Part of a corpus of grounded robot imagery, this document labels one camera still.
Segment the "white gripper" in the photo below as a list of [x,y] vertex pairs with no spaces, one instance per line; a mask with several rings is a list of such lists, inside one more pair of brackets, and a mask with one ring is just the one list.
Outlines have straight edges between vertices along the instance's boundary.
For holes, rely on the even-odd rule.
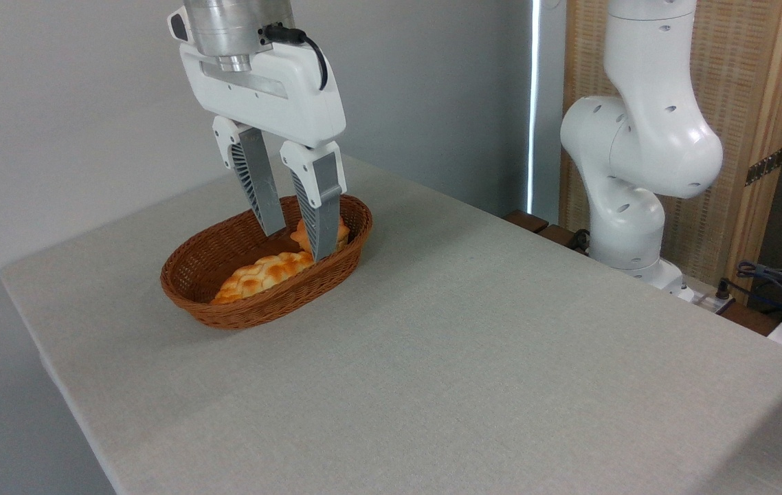
[[313,260],[333,254],[347,185],[332,141],[346,121],[331,66],[299,40],[293,10],[181,7],[168,16],[168,27],[193,94],[218,115],[212,129],[222,160],[262,231],[269,237],[285,229],[267,131],[288,140],[280,156],[291,171]]

